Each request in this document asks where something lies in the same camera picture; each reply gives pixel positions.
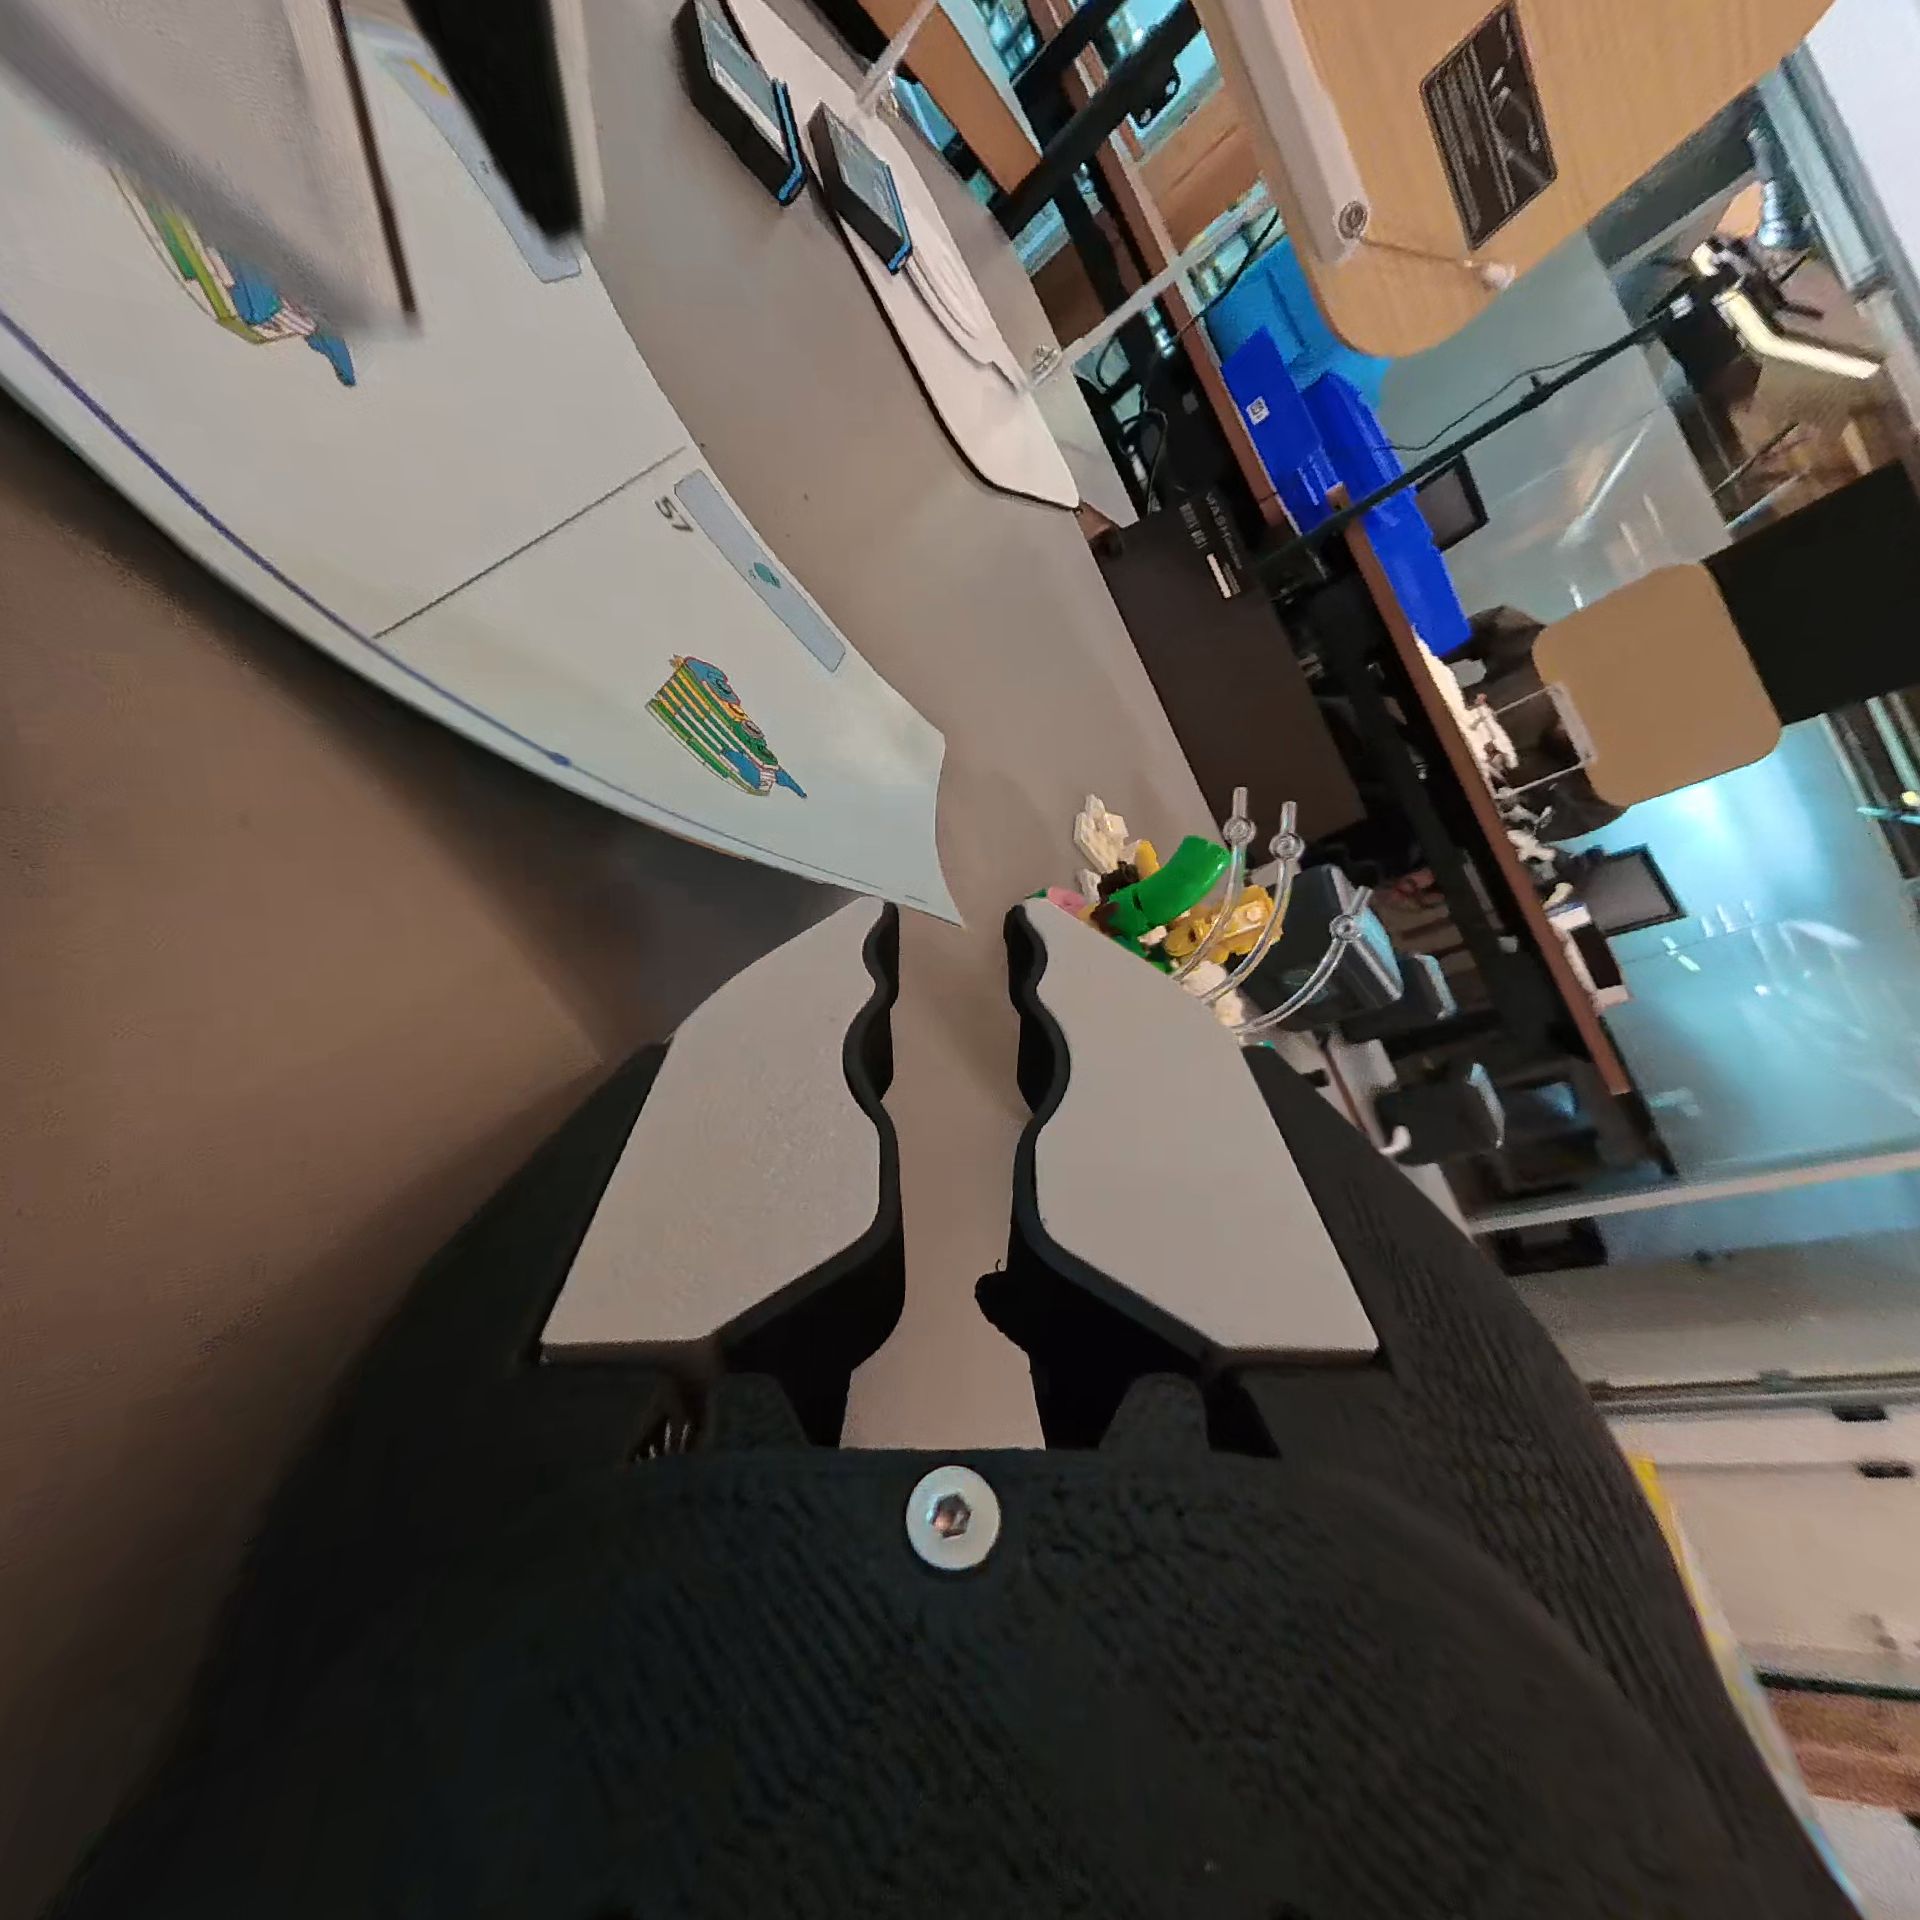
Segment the wooden panel black label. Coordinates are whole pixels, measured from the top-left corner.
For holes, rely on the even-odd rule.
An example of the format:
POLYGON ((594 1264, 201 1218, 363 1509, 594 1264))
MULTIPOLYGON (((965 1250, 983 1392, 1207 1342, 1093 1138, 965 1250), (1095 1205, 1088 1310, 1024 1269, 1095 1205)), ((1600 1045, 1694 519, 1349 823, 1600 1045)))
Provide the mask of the wooden panel black label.
POLYGON ((1312 297, 1406 359, 1783 62, 1819 2, 1198 5, 1312 297))

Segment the blue plastic bin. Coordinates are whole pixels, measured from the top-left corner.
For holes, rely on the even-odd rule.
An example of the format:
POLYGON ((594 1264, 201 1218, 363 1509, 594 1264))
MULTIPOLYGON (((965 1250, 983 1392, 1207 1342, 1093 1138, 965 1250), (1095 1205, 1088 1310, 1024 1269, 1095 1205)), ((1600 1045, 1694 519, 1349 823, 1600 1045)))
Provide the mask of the blue plastic bin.
MULTIPOLYGON (((1403 478, 1403 459, 1387 443, 1374 405, 1342 373, 1323 373, 1303 395, 1321 441, 1326 469, 1344 501, 1403 478)), ((1472 624, 1458 601, 1449 567, 1422 514, 1413 487, 1371 507, 1362 526, 1408 624, 1429 654, 1449 658, 1470 638, 1472 624)))

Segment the black case white print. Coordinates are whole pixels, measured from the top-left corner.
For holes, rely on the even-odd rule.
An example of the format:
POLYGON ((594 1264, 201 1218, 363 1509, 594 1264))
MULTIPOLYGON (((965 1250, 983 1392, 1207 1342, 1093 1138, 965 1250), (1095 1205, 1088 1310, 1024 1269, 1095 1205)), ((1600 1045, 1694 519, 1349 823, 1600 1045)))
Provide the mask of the black case white print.
POLYGON ((1097 533, 1090 549, 1214 816, 1243 789, 1262 832, 1285 802, 1310 846, 1358 827, 1353 773, 1271 606, 1227 597, 1168 512, 1097 533))

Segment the white rounded mat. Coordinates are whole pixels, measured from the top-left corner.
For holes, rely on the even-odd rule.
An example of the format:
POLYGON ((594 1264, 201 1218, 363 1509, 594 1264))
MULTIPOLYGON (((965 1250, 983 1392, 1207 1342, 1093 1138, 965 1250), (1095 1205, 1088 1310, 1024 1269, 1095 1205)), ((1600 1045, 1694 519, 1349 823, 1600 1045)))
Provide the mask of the white rounded mat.
POLYGON ((1045 414, 1017 373, 1013 347, 985 304, 969 263, 891 123, 853 117, 855 85, 834 73, 770 5, 738 2, 731 14, 759 64, 782 80, 809 137, 816 110, 841 123, 889 165, 912 256, 887 272, 875 251, 837 217, 843 251, 880 309, 930 411, 976 475, 997 491, 1077 510, 1081 491, 1045 414))

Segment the white instruction booklet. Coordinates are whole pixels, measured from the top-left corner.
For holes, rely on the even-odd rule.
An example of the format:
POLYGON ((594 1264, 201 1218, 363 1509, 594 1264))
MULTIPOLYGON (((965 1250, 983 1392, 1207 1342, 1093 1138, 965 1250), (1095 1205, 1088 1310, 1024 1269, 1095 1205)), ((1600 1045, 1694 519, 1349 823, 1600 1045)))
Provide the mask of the white instruction booklet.
POLYGON ((281 626, 693 843, 958 923, 944 736, 718 480, 443 62, 347 21, 421 329, 350 338, 5 78, 5 393, 281 626))

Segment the black stand pole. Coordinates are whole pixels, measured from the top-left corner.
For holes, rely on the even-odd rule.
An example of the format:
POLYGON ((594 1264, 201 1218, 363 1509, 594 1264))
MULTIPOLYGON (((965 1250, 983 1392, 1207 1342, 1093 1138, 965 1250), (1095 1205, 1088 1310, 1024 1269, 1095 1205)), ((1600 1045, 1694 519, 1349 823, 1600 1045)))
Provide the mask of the black stand pole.
POLYGON ((1296 576, 1307 578, 1312 583, 1326 581, 1328 565, 1321 560, 1321 553, 1328 544, 1342 542, 1346 533, 1360 528, 1367 514, 1381 510, 1385 503, 1424 487, 1442 469, 1467 457, 1470 450, 1479 443, 1486 443, 1488 439, 1506 432, 1509 425, 1515 425, 1518 421, 1538 414, 1584 377, 1591 377, 1600 368, 1607 368, 1627 352, 1637 352, 1650 345, 1671 315, 1673 302, 1657 304, 1643 322, 1630 327, 1611 343, 1577 354, 1563 366, 1557 363, 1547 375, 1531 368, 1527 373, 1527 391, 1511 405, 1506 405, 1502 411, 1477 421, 1470 430, 1461 432, 1447 443, 1431 443, 1422 459, 1397 473, 1392 480, 1381 482, 1378 487, 1355 498, 1349 498, 1314 528, 1271 546, 1271 551, 1264 551, 1255 565, 1255 581, 1262 585, 1262 590, 1269 592, 1285 592, 1285 583, 1296 576))

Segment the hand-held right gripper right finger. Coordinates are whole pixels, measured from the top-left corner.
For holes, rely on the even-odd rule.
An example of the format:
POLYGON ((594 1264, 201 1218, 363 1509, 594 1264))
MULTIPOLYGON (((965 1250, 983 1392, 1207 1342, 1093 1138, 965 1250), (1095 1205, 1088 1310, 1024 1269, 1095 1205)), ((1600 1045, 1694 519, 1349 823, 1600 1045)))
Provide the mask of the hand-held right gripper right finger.
POLYGON ((1152 1376, 1237 1424, 1253 1374, 1376 1365, 1349 1264, 1211 1013, 1045 898, 1001 937, 1026 1118, 976 1301, 1026 1360, 1045 1445, 1095 1449, 1152 1376))

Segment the clear acrylic box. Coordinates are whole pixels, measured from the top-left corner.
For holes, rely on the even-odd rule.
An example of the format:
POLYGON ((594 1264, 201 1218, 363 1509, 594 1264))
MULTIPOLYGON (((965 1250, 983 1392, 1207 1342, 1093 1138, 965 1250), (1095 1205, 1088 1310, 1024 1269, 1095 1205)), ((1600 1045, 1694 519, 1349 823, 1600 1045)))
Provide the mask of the clear acrylic box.
POLYGON ((1479 702, 1479 713, 1493 731, 1495 779, 1513 793, 1582 775, 1593 763, 1593 738, 1552 681, 1513 699, 1479 702))

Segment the black power box green display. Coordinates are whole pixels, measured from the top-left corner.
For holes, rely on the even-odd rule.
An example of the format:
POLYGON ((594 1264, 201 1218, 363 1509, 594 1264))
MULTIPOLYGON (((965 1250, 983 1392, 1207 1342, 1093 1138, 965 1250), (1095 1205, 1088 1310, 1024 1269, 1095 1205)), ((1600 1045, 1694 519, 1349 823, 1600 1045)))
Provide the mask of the black power box green display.
POLYGON ((1262 967, 1239 990, 1257 1015, 1269 1015, 1303 994, 1305 983, 1333 946, 1333 923, 1353 921, 1358 933, 1314 997, 1301 999, 1280 1031, 1317 1033, 1381 1013, 1403 997, 1401 958, 1369 896, 1337 866, 1303 871, 1291 885, 1287 917, 1262 967))

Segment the blue bin white label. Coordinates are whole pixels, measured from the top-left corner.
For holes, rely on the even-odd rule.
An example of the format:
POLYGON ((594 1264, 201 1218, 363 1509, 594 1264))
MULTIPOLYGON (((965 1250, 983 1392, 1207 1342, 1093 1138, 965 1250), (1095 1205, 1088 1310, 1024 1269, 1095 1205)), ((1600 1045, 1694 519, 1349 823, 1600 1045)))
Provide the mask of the blue bin white label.
POLYGON ((1255 327, 1223 359, 1221 373, 1287 517, 1303 530, 1326 521, 1342 482, 1280 341, 1271 329, 1255 327))

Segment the grey desk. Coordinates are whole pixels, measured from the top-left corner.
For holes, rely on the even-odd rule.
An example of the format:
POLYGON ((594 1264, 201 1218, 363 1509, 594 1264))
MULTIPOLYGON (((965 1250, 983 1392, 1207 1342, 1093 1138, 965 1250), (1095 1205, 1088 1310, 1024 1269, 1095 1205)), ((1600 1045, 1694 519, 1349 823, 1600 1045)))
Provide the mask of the grey desk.
MULTIPOLYGON (((1065 512, 978 485, 814 203, 594 5, 597 270, 775 553, 946 741, 903 919, 905 1317, 848 1438, 1038 1440, 974 1310, 1022 1102, 1001 914, 1097 793, 1214 814, 1065 512)), ((839 896, 626 823, 327 661, 5 402, 5 1915, 171 1733, 265 1502, 416 1271, 839 896)))

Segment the green brick flower model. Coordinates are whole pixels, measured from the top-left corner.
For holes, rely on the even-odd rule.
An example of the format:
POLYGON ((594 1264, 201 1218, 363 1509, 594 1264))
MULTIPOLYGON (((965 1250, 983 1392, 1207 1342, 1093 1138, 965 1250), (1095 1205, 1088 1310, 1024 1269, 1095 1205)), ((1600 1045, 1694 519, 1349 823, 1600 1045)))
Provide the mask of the green brick flower model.
POLYGON ((1093 928, 1209 1003, 1207 994, 1253 949, 1271 910, 1273 855, 1266 848, 1266 864, 1257 871, 1253 848, 1255 841, 1246 853, 1246 882, 1232 930, 1186 983, 1173 981, 1170 971, 1209 923, 1205 903, 1218 901, 1230 864, 1221 827, 1214 837, 1191 834, 1161 855, 1152 841, 1131 834, 1125 818, 1099 795, 1086 795, 1072 818, 1072 850, 1079 859, 1074 878, 1038 891, 1038 901, 1093 928))

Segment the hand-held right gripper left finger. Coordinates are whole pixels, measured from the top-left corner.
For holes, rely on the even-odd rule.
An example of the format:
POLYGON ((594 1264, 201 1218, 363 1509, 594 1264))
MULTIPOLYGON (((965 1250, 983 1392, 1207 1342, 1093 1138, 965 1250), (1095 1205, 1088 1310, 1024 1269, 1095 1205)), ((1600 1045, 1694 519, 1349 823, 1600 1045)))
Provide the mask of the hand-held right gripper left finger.
POLYGON ((544 1376, 649 1376, 686 1408, 766 1378, 814 1447, 843 1445, 905 1307, 898 939, 898 910, 857 898, 679 1024, 574 1234, 544 1376))

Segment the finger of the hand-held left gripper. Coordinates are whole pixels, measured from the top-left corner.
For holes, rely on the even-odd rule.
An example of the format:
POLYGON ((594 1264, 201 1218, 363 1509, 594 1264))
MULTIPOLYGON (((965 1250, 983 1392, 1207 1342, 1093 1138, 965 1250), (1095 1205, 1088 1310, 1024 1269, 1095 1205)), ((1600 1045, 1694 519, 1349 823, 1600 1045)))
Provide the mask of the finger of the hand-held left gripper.
POLYGON ((5 2, 7 73, 336 329, 416 290, 334 2, 5 2))

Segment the clear curved plastic stem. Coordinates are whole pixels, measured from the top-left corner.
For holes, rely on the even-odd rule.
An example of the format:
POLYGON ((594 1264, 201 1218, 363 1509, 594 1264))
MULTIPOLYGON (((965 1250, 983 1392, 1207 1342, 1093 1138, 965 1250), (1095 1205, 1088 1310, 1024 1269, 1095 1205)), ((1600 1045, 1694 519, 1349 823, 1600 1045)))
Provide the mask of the clear curved plastic stem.
POLYGON ((1303 850, 1305 841, 1298 832, 1298 802, 1287 800, 1280 809, 1280 830, 1269 843, 1269 855, 1273 857, 1271 864, 1275 869, 1269 889, 1271 910, 1255 937, 1253 949, 1237 962, 1237 967, 1230 974, 1223 976, 1218 985, 1214 985, 1214 990, 1207 994, 1207 1003, 1218 1003, 1221 999, 1237 994, 1253 981, 1253 976, 1264 965, 1266 955, 1271 953, 1273 944, 1285 930, 1291 889, 1303 864, 1303 850))
POLYGON ((1237 912, 1241 889, 1246 882, 1246 853, 1255 841, 1255 823, 1246 814, 1248 791, 1246 786, 1237 786, 1232 791, 1232 811, 1230 818, 1221 827, 1221 841, 1230 853, 1230 864, 1223 871, 1218 901, 1205 903, 1209 912, 1207 926, 1202 926, 1200 935, 1191 942, 1189 951, 1179 960, 1179 965, 1170 971, 1173 981, 1186 983, 1186 978, 1198 971, 1205 962, 1211 960, 1214 951, 1223 944, 1227 933, 1232 930, 1232 914, 1237 912))
POLYGON ((1289 1019, 1294 1019, 1303 1008, 1317 1001, 1333 974, 1342 967, 1349 951, 1360 944, 1362 939, 1362 917, 1371 894, 1360 889, 1355 901, 1349 910, 1333 917, 1328 923, 1328 942, 1319 958, 1314 960, 1312 969, 1303 976, 1303 981, 1282 997, 1273 1008, 1255 1013, 1232 1029, 1237 1042, 1248 1049, 1257 1045, 1266 1045, 1266 1038, 1278 1033, 1289 1019))

